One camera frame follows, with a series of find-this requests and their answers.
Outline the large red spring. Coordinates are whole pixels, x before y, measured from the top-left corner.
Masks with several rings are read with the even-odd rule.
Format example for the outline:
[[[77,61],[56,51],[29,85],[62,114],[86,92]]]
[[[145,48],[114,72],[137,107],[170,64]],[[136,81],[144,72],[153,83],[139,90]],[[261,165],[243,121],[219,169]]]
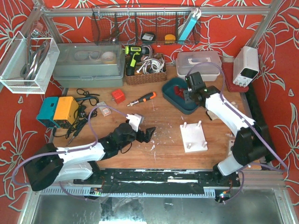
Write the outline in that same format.
[[[178,85],[174,86],[174,93],[177,96],[180,96],[181,98],[184,97],[184,89],[179,87]]]

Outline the orange black screwdriver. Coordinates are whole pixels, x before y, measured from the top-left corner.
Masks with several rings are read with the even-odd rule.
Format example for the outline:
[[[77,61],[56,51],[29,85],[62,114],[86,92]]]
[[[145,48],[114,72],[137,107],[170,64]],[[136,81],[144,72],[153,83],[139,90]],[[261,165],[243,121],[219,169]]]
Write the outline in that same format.
[[[147,93],[144,96],[130,102],[127,106],[133,106],[133,105],[138,104],[138,103],[149,101],[149,100],[155,98],[156,96],[157,96],[157,94],[155,92]]]

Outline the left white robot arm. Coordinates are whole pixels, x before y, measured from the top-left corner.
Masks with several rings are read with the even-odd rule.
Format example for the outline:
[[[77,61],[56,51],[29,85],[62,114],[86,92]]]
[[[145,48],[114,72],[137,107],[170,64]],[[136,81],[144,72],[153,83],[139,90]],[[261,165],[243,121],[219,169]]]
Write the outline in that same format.
[[[129,123],[121,123],[113,132],[97,142],[78,147],[44,145],[24,168],[33,191],[41,191],[55,182],[87,180],[95,173],[96,161],[116,156],[123,148],[138,141],[150,142],[155,127],[135,131]]]

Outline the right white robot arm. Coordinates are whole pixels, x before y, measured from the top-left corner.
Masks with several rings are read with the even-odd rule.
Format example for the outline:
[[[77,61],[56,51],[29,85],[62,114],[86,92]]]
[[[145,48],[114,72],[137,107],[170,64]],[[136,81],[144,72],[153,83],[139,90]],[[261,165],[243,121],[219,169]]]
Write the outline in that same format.
[[[199,72],[187,75],[185,81],[189,99],[214,113],[235,136],[231,155],[214,168],[219,177],[228,176],[269,153],[263,126],[232,106],[217,87],[207,87]]]

